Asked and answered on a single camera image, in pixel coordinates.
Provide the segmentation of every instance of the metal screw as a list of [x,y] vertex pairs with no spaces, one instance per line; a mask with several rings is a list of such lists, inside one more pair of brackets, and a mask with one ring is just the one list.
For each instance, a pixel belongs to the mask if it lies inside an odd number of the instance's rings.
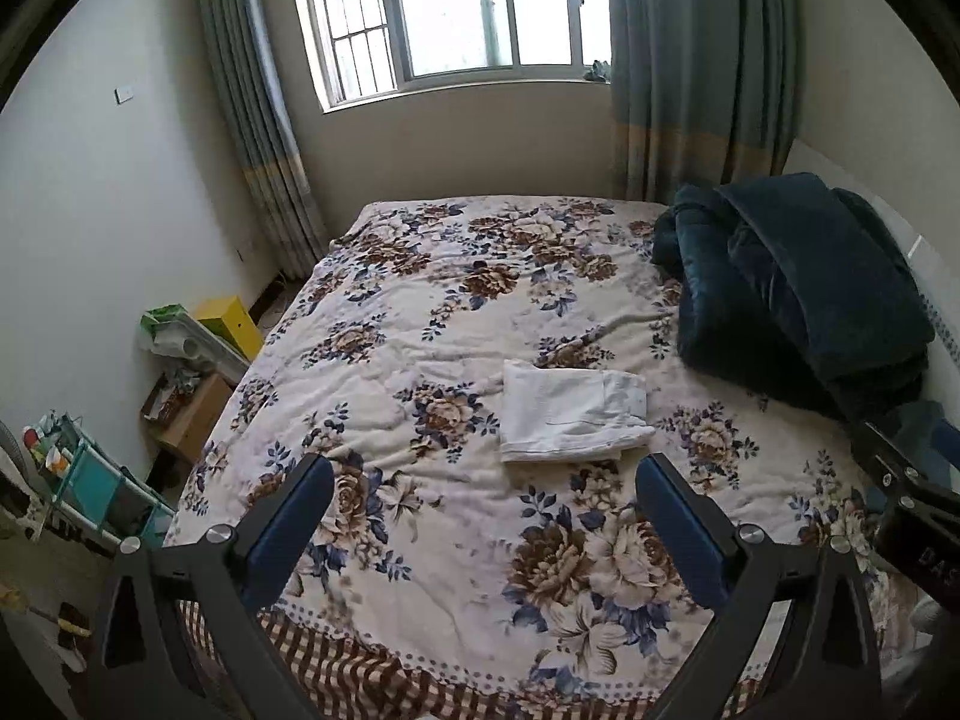
[[850,540],[846,536],[831,536],[830,549],[839,552],[841,555],[846,555],[847,552],[850,552]]
[[737,532],[740,533],[740,538],[748,544],[758,544],[766,536],[760,525],[741,525]]
[[212,525],[206,531],[206,540],[211,544],[221,544],[233,536],[233,528],[229,525]]
[[124,555],[133,555],[140,548],[140,539],[136,536],[127,536],[120,542],[120,551]]

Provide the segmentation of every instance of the yellow box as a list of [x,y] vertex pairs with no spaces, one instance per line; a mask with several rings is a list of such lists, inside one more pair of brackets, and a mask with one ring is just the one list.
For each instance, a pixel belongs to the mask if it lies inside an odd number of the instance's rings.
[[236,295],[206,300],[193,312],[193,317],[248,360],[253,360],[263,346],[260,331]]

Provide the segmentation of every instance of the light switch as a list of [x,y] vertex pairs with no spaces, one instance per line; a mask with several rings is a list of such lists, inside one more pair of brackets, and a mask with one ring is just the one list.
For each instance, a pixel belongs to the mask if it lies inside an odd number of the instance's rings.
[[123,105],[133,97],[133,86],[118,86],[113,90],[113,95],[117,98],[117,105]]

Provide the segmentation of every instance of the blue gripper pad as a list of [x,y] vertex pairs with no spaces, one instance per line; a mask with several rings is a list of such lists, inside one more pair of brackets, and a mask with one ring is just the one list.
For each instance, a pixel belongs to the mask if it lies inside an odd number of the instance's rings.
[[[930,445],[943,455],[944,459],[946,459],[954,469],[960,471],[960,431],[953,427],[952,424],[945,419],[940,419],[936,427],[933,428]],[[949,481],[947,481],[945,485],[943,482],[938,482],[938,484],[949,487]]]
[[723,608],[730,598],[723,555],[651,457],[637,466],[637,504],[653,523],[693,600],[714,611]]
[[250,613],[277,603],[333,499],[333,468],[318,459],[294,487],[251,547],[240,600]]

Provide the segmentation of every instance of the cardboard box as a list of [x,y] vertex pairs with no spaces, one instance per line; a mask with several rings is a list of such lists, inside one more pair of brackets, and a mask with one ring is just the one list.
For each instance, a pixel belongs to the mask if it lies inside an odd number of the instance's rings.
[[151,435],[164,449],[190,464],[198,464],[203,446],[232,391],[219,373],[210,374],[173,421],[165,428],[152,428]]
[[236,295],[208,300],[193,312],[193,317],[248,360],[252,361],[263,346],[260,331]]

